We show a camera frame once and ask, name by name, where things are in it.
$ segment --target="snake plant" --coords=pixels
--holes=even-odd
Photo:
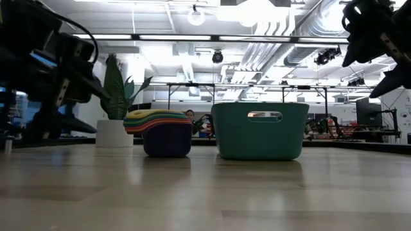
[[[104,89],[109,93],[110,100],[100,99],[100,105],[107,113],[109,119],[122,120],[126,116],[128,108],[132,105],[136,96],[150,85],[153,77],[145,79],[140,89],[134,94],[134,81],[128,82],[131,78],[130,76],[123,82],[123,77],[121,76],[115,55],[109,55],[106,60],[106,65]]]

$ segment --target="ceiling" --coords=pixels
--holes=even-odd
[[[220,6],[220,0],[210,0],[207,4],[198,4],[197,8],[205,13],[205,21],[200,26],[194,26],[188,21],[191,5],[174,5],[173,1],[158,3],[158,1],[144,1],[145,4],[124,3],[88,3],[74,0],[42,0],[55,12],[66,16],[85,26],[91,33],[161,33],[161,34],[203,34],[203,35],[253,35],[258,34],[256,24],[253,27],[243,26],[238,21],[219,21],[221,9],[230,9],[234,6]],[[293,20],[299,22],[318,2],[318,0],[298,1],[293,4],[291,11]],[[252,17],[251,13],[241,15],[245,19]],[[65,25],[64,31],[68,33],[82,33]],[[146,76],[172,77],[182,73],[182,61],[179,55],[173,54],[174,42],[131,42],[131,41],[99,41],[99,46],[133,47],[139,48],[139,55],[146,60]],[[194,73],[220,74],[224,65],[238,65],[250,50],[249,43],[223,43],[223,42],[194,42],[193,47],[210,48],[210,53],[195,53],[191,57],[191,66]],[[224,61],[214,64],[211,60],[214,50],[221,50]],[[313,64],[313,59],[321,49],[316,50],[301,62],[300,65],[290,69],[288,74],[281,74],[280,79],[287,79],[289,84],[316,84],[336,85],[341,80],[348,80],[359,74],[370,85],[375,85],[380,79],[380,71],[393,67],[394,62],[386,56],[373,60],[371,64],[354,63],[350,67],[342,68],[342,56],[338,56],[327,65],[320,68]]]

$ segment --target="potted plant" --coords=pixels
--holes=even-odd
[[[136,96],[150,84],[152,77],[145,79],[140,89],[134,93],[134,81],[123,82],[119,62],[115,55],[109,55],[106,60],[104,89],[110,95],[110,100],[100,99],[102,109],[109,120],[97,121],[96,146],[104,148],[126,148],[133,146],[133,135],[126,133],[123,119]]]

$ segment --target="rainbow stacking cups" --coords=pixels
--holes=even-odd
[[[128,134],[142,134],[150,157],[185,157],[191,149],[191,121],[174,110],[135,110],[124,118]]]

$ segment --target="security camera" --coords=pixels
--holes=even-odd
[[[219,64],[221,62],[223,62],[223,54],[221,53],[221,51],[214,51],[213,63]]]

